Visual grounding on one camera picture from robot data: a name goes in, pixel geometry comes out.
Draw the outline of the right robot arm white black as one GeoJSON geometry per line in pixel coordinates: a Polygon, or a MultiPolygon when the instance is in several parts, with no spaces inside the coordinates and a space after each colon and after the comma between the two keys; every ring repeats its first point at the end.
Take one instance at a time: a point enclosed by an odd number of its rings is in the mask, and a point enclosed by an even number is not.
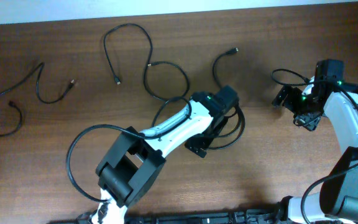
{"type": "Polygon", "coordinates": [[[314,131],[326,117],[336,134],[341,157],[332,171],[301,197],[287,197],[284,217],[293,223],[358,223],[358,84],[348,83],[341,60],[316,64],[312,78],[280,85],[274,106],[293,113],[293,124],[314,131]]]}

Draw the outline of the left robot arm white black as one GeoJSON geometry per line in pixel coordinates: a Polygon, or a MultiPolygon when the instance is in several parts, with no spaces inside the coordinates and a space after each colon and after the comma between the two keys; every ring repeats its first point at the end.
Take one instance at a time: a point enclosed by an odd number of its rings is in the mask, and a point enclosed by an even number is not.
{"type": "Polygon", "coordinates": [[[151,188],[167,156],[179,145],[205,157],[227,123],[225,115],[238,101],[229,86],[216,94],[200,91],[159,125],[140,132],[132,126],[125,129],[96,167],[102,202],[90,223],[123,223],[127,209],[151,188]]]}

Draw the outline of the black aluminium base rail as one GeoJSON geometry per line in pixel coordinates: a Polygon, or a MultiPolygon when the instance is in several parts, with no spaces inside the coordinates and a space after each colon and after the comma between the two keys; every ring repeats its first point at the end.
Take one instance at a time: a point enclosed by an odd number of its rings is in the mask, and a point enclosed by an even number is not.
{"type": "Polygon", "coordinates": [[[274,224],[293,223],[286,218],[279,218],[274,209],[249,209],[235,212],[213,212],[174,215],[126,215],[125,224],[274,224]]]}

